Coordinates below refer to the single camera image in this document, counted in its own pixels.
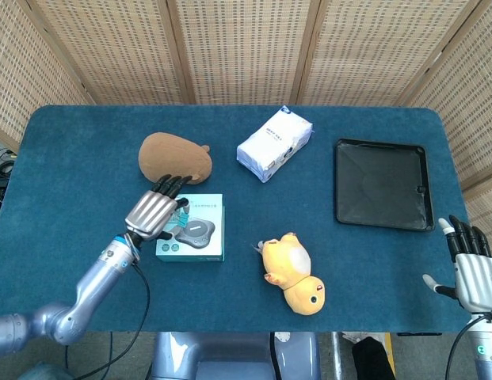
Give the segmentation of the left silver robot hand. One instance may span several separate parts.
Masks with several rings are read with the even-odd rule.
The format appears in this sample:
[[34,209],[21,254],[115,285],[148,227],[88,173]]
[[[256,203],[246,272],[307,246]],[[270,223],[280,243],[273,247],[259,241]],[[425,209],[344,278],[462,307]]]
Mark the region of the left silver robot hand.
[[182,208],[184,212],[189,213],[189,200],[176,199],[176,196],[192,178],[163,175],[142,195],[125,219],[127,232],[124,236],[136,248],[144,241],[171,239],[171,233],[163,229],[176,210]]

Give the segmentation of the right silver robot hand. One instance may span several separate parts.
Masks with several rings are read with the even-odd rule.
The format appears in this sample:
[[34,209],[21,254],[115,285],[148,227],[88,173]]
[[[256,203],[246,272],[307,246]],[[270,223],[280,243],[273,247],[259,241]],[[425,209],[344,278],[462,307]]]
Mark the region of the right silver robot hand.
[[470,314],[492,314],[492,252],[486,235],[456,216],[439,218],[455,274],[447,287],[432,276],[422,276],[433,292],[455,299]]

